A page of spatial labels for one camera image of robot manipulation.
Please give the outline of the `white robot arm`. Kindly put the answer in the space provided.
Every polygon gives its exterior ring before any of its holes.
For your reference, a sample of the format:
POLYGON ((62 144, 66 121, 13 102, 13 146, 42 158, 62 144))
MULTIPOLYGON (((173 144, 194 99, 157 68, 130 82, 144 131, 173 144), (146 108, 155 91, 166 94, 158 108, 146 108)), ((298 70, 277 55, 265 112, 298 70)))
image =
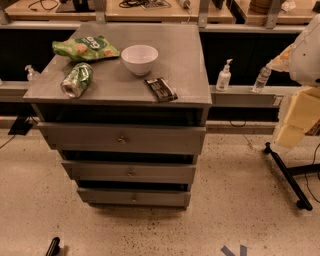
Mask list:
POLYGON ((280 111, 274 137, 276 145, 293 148, 320 120, 320 14, 267 67, 288 72, 290 79, 302 86, 280 111))

